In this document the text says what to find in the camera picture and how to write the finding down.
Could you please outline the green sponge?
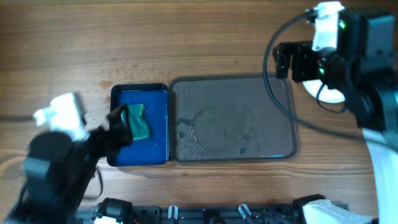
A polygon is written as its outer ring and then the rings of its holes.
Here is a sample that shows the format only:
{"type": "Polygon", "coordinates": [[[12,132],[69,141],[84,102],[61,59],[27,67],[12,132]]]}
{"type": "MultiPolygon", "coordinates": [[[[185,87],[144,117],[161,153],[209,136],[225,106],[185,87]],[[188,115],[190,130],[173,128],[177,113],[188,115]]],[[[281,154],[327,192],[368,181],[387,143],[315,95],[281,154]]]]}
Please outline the green sponge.
{"type": "Polygon", "coordinates": [[[128,105],[127,113],[133,140],[140,141],[149,138],[150,128],[144,119],[144,105],[128,105]]]}

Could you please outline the white plate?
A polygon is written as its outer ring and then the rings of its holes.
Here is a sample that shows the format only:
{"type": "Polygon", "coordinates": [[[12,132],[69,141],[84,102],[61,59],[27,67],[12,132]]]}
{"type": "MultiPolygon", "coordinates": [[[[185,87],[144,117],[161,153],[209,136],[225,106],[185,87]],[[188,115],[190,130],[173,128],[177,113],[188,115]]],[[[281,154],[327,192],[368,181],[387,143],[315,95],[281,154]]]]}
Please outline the white plate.
{"type": "MultiPolygon", "coordinates": [[[[320,80],[311,80],[303,82],[303,86],[306,91],[314,98],[317,97],[318,91],[323,83],[320,80]]],[[[329,90],[327,86],[324,86],[319,93],[318,99],[325,103],[342,103],[345,98],[338,90],[329,90]]]]}

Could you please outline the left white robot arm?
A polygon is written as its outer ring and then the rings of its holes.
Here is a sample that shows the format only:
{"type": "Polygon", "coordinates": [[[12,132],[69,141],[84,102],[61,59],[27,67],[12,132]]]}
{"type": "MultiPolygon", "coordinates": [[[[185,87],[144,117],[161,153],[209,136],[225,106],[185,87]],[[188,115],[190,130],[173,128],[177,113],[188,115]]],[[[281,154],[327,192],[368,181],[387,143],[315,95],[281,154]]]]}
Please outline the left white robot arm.
{"type": "Polygon", "coordinates": [[[26,182],[5,223],[76,223],[75,213],[102,157],[115,156],[132,143],[127,105],[110,112],[113,124],[74,141],[60,131],[31,140],[23,163],[26,182]]]}

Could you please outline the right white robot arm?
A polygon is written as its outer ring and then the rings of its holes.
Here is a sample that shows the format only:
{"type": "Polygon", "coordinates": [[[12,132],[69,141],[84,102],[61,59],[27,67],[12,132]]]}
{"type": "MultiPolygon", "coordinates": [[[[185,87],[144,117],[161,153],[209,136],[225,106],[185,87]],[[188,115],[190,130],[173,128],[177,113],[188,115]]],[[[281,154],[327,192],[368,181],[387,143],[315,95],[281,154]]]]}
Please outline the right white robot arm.
{"type": "Polygon", "coordinates": [[[300,15],[314,24],[313,40],[268,43],[278,78],[320,80],[339,91],[344,108],[362,129],[359,141],[373,164],[379,214],[353,214],[330,201],[311,197],[299,202],[304,223],[397,222],[397,72],[394,70],[394,16],[374,7],[344,8],[323,2],[300,15]]]}

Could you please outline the blue water tray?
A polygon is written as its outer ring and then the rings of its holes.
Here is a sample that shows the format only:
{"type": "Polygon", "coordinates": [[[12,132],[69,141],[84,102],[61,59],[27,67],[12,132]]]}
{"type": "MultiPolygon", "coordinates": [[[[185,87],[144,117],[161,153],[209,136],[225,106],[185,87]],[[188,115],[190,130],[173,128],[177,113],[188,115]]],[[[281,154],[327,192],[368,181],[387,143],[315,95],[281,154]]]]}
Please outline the blue water tray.
{"type": "Polygon", "coordinates": [[[111,89],[110,110],[120,105],[143,105],[149,126],[147,139],[133,141],[119,154],[107,158],[109,165],[145,166],[165,164],[169,159],[168,88],[163,83],[115,85],[111,89]]]}

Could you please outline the dark brown serving tray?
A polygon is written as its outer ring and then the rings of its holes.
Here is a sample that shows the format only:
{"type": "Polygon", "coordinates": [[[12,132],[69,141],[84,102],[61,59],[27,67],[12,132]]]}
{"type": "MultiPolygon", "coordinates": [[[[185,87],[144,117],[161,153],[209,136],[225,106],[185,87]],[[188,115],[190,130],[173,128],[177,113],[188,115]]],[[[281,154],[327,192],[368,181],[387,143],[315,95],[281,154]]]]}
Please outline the dark brown serving tray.
{"type": "Polygon", "coordinates": [[[290,159],[297,127],[271,101],[262,74],[177,77],[169,86],[169,158],[189,162],[290,159]]]}

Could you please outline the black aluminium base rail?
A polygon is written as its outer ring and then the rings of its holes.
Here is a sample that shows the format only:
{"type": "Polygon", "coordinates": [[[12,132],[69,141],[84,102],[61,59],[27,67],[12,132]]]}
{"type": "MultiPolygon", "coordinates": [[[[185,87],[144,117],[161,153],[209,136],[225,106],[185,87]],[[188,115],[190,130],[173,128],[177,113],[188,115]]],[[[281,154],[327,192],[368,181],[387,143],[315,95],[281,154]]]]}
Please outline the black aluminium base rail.
{"type": "Polygon", "coordinates": [[[292,203],[218,207],[133,206],[106,198],[93,208],[79,209],[76,218],[78,223],[305,223],[303,206],[324,198],[315,194],[292,203]]]}

